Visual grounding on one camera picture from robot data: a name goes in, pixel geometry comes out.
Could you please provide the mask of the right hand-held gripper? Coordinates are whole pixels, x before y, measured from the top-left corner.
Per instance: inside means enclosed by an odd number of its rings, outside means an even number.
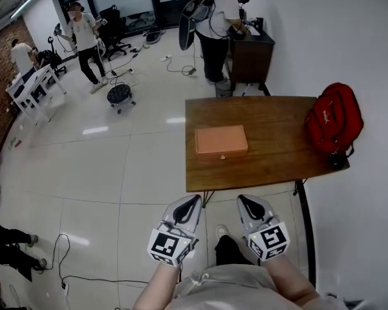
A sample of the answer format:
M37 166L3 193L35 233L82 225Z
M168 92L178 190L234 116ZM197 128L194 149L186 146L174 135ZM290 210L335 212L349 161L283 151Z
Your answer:
M288 249L290 237L286 225L275 216L268 201L258 196L240 194L237 206L246 232L253 230L254 222L266 222L246 236L248 248L261 262L275 258Z

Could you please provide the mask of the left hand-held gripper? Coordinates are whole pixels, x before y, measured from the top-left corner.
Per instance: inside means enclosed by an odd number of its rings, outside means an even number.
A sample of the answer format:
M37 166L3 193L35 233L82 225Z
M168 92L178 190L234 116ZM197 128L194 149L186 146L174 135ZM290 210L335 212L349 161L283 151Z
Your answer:
M194 233L201 210L202 197L198 194L169 204L162 217L163 221L151 231L147 245L148 255L161 264L180 266L199 241Z

